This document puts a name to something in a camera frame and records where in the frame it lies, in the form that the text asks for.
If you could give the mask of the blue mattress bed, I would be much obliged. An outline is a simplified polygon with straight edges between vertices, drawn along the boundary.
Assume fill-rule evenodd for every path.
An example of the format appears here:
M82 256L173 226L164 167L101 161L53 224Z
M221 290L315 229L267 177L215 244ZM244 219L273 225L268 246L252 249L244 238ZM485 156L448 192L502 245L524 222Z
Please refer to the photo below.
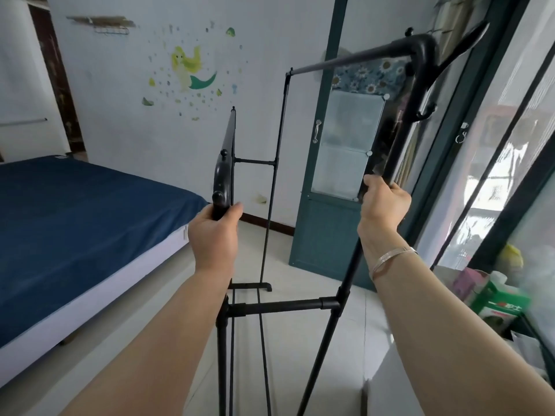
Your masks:
M0 388L186 245L206 204L67 156L0 165Z

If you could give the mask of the green sliding window frame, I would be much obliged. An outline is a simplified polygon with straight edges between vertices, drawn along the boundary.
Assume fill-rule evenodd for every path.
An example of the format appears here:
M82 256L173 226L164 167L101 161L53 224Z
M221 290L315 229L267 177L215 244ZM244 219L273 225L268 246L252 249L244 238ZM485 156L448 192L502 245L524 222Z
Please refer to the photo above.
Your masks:
M461 270L555 131L555 0L529 0L415 249Z

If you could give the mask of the dark wooden door frame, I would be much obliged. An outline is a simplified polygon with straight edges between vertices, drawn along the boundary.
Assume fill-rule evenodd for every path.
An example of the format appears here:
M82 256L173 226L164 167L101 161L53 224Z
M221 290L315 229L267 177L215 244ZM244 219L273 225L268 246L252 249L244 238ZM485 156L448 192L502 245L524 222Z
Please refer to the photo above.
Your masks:
M51 13L44 1L41 3L30 1L28 5L56 99L57 109L64 126L64 132L70 148L69 154L75 159L88 162L88 155L75 111L58 39L54 31Z

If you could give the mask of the green and white box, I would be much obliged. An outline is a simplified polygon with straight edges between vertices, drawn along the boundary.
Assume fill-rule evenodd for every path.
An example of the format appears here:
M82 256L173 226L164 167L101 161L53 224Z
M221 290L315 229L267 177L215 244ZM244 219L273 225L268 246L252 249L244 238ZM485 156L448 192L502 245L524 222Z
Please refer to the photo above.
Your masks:
M502 334L530 307L531 298L520 288L508 285L504 273L492 271L467 304L491 329Z

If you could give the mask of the wall mounted hook rail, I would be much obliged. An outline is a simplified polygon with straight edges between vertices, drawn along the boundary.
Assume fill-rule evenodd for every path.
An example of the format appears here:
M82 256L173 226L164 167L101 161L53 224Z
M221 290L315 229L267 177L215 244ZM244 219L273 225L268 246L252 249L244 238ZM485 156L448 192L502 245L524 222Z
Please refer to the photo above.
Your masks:
M98 34L128 35L136 27L134 21L124 16L66 16L74 24L91 27Z

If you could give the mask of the mermaid wall sticker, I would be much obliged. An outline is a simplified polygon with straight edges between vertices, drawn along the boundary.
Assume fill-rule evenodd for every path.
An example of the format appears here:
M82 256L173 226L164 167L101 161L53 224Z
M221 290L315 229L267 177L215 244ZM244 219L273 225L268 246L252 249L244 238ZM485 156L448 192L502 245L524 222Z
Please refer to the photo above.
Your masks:
M141 105L193 122L235 109L249 61L237 27L144 27L146 70Z

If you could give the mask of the yellow plastic bag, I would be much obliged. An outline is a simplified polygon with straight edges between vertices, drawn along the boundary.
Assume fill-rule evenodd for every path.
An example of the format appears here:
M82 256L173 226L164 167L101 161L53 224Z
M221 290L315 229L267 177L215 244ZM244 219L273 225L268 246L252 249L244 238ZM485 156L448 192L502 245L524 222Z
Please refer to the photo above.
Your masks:
M508 275L522 270L523 267L524 260L520 249L512 244L505 244L496 258L495 270Z

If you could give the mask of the pink box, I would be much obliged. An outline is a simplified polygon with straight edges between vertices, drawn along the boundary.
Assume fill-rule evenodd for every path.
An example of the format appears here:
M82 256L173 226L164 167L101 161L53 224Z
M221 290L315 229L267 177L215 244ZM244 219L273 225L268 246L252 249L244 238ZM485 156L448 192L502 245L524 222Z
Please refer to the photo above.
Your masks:
M466 267L461 270L450 285L450 291L468 307L475 300L489 280L489 275L481 270Z

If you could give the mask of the person's right forearm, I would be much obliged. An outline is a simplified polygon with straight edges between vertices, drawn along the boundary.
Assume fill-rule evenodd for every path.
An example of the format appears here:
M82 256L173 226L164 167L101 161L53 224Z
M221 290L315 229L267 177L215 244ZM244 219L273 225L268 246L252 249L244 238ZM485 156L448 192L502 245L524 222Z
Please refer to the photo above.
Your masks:
M363 249L425 416L555 416L555 390L402 237Z

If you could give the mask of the black metal clothes rack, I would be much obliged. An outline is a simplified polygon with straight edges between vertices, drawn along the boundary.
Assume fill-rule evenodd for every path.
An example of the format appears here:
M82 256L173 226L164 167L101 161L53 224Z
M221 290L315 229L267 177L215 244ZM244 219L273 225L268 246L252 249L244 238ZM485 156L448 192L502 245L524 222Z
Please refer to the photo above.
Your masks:
M409 64L412 67L415 80L410 92L410 97L406 105L406 109L402 120L399 124L399 130L393 140L392 147L387 158L383 179L390 184L393 181L397 169L404 155L404 149L408 144L413 126L415 123L428 119L437 109L437 105L430 103L426 106L425 112L421 112L421 104L425 101L426 96L432 85L439 76L465 52L474 48L482 39L489 28L489 22L482 20L472 30L467 32L464 37L454 47L453 52L443 62L439 62L439 45L431 34L412 34L412 28L405 32L405 37L394 40L389 44L359 51L354 54L340 56L329 59L324 62L318 62L302 68L291 68L287 72L284 91L282 98L280 126L278 140L276 146L276 155L273 161L260 161L238 158L235 154L235 123L236 109L232 108L223 147L219 153L217 165L214 171L214 184L212 194L212 219L217 221L224 217L234 202L234 168L237 163L268 165L274 169L273 183L270 194L269 211L267 216L265 243L262 254L262 265L260 280L251 283L230 282L228 289L232 291L232 302L229 302L228 296L225 296L223 304L219 310L216 322L217 328L217 350L218 350L218 399L219 399L219 416L232 416L233 414L233 382L234 382L234 350L230 353L230 376L226 372L227 364L227 321L232 320L232 328L234 321L239 317L245 317L251 314L257 314L260 322L260 335L262 347L262 362L264 367L264 381L267 401L267 416L271 416L271 400L269 396L269 378L267 374L267 358L265 351L264 329L262 324L262 315L266 313L280 313L303 311L310 309L329 310L330 319L323 334L323 339L317 352L315 363L311 370L309 380L303 393L299 410L296 416L304 416L309 399L314 390L317 378L322 368L325 356L328 352L332 337L334 335L337 323L343 314L343 310L350 296L351 286L353 284L356 270L362 259L362 245L358 239L355 245L352 257L349 262L346 274L335 296L320 297L308 300L289 300L281 302L260 302L257 303L235 303L236 289L255 289L260 294L261 289L271 292L271 284L263 282L265 270L265 260L267 256L268 237L271 228L271 215L274 204L274 194L276 185L276 175L279 166L280 148L282 131L284 127L284 119L286 113L286 104L288 99L288 91L290 80L293 76L306 74L313 71L333 70L342 66L349 66L360 62L383 59L386 57L404 57L409 56Z

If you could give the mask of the green framed door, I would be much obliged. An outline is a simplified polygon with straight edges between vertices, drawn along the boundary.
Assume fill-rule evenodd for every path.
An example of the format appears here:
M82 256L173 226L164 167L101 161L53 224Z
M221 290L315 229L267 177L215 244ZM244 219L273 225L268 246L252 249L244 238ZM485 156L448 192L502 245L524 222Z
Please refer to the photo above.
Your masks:
M336 0L323 61L377 48L412 34L428 34L438 0ZM332 90L334 70L321 77L314 125L322 121L318 143L311 142L289 264L343 281L357 243L364 174L383 172L415 80L406 66L398 97ZM354 285L372 288L361 260Z

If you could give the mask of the person's right hand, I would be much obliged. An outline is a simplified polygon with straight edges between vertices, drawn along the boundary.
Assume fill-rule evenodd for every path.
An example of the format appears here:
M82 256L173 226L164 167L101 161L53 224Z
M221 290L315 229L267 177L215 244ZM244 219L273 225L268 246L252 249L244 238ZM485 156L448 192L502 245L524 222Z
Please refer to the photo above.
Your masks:
M397 243L398 227L411 206L410 194L395 183L389 186L384 181L382 195L378 207L361 208L357 232L365 247L384 244L390 239Z

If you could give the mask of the person's left hand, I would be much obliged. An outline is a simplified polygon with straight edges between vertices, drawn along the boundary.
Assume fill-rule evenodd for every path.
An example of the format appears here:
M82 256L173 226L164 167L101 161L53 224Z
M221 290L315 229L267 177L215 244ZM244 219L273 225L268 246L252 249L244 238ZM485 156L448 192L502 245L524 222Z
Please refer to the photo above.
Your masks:
M234 274L238 253L238 226L221 227L212 219L209 204L189 223L188 234L195 258L196 273L210 273L228 281Z

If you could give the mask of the floral fabric curtain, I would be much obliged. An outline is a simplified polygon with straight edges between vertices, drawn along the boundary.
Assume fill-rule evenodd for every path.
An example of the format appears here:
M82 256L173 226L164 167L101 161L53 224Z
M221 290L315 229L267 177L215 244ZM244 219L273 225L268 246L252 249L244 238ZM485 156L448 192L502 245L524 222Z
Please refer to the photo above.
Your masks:
M334 70L332 90L398 97L406 84L406 58L384 58L341 66Z

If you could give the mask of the person's left forearm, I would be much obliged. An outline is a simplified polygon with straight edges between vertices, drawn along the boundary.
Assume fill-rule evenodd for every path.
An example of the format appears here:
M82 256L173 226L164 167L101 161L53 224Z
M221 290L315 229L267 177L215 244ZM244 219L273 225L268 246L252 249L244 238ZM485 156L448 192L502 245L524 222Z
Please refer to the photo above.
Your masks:
M195 270L60 416L182 416L232 274Z

